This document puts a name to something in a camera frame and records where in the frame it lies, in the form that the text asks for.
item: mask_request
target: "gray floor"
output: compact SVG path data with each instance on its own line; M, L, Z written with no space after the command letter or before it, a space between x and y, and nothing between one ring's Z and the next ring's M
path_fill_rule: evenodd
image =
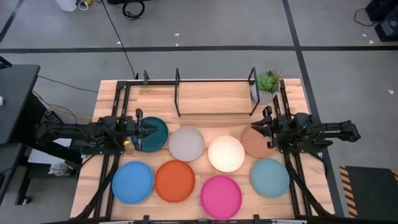
M0 7L0 28L16 0ZM382 43L372 27L353 22L354 11L369 0L289 0L302 46L396 45ZM282 1L278 0L152 0L137 21L123 18L120 8L107 9L125 47L219 45L292 46ZM364 14L358 19L368 22ZM63 12L54 1L25 0L0 49L121 47L103 9L94 3L87 11ZM395 150L398 109L398 52L304 52L308 74L322 121L353 120L362 139L335 141L330 148L333 168L367 166L398 169ZM100 80L132 79L122 52L1 54L12 63L39 64L40 75L92 90ZM145 69L151 78L242 78L252 66L258 72L283 69L285 77L301 78L294 51L236 50L186 52L128 52L135 72ZM35 91L50 103L65 106L80 116L91 116L96 95L38 79ZM396 91L391 95L388 90ZM71 118L61 114L66 121ZM66 220L76 180L35 180L31 205L15 206L18 170L0 207L0 223L40 223Z

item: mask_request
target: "wooden tabletop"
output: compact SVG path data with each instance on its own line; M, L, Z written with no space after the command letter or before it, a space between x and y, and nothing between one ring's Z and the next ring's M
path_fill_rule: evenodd
M101 82L93 121L111 114L116 82L116 80ZM217 82L217 84L220 89L228 85L226 82ZM299 79L286 79L285 85L291 112L308 113L301 81ZM123 93L121 93L120 100L122 102ZM248 114L183 114L178 117L174 105L174 86L133 86L130 91L127 115L135 116L135 109L141 108L144 112L144 117L156 116L164 120L169 128L170 135L182 126L195 127L202 133L205 139L205 147L208 147L210 142L218 136L230 135L240 139L243 130L251 122L262 119L261 112L265 106L259 105L253 116ZM276 152L272 158L284 164L281 153ZM334 213L322 163L308 154L301 154L301 158L307 187L326 210ZM161 150L153 153L137 152L130 145L126 146L125 153L120 158L119 166L130 161L142 161L148 164L156 173L163 163L172 159L174 158L169 153L168 143ZM170 203L162 200L155 190L145 201L137 205L123 204L115 198L112 220L142 220L144 215L149 215L151 220L211 218L200 205L200 190L207 179L217 174L226 174L232 177L239 184L243 193L243 205L233 219L251 219L253 214L259 214L260 218L293 218L294 213L289 191L281 197L266 198L254 190L249 174L251 167L257 160L246 154L243 165L237 171L222 173L209 163L206 148L198 159L189 162L195 173L196 180L195 188L189 198L179 203ZM103 156L95 156L81 169L71 217L78 215L97 191L102 161ZM297 186L296 189L300 211L304 214L302 196ZM105 214L108 190L109 188L104 193L101 215Z

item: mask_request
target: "black desk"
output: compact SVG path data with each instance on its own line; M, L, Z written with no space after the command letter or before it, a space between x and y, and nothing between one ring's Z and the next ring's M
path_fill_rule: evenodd
M33 133L40 122L45 106L32 94L38 65L13 65L0 70L0 172L4 180L0 186L0 203L12 175L24 153L24 144L34 143Z

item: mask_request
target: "blue plate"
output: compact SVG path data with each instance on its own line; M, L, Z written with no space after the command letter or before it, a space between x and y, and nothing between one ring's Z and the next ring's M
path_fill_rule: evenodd
M289 188L289 174L275 159L260 159L251 169L251 183L265 197L279 197Z
M148 137L144 138L141 142L143 152L155 152L163 147L169 136L169 129L164 121L156 117L147 117L142 119L145 123L157 126L157 131ZM134 144L137 139L131 138Z
M124 164L116 171L112 180L113 194L123 203L140 203L154 188L154 173L140 161Z

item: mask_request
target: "succulent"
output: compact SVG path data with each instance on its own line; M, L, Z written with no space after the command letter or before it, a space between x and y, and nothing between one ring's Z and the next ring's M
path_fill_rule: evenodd
M277 92L279 90L279 79L280 74L276 69L261 73L257 80L259 90L267 91L269 93Z

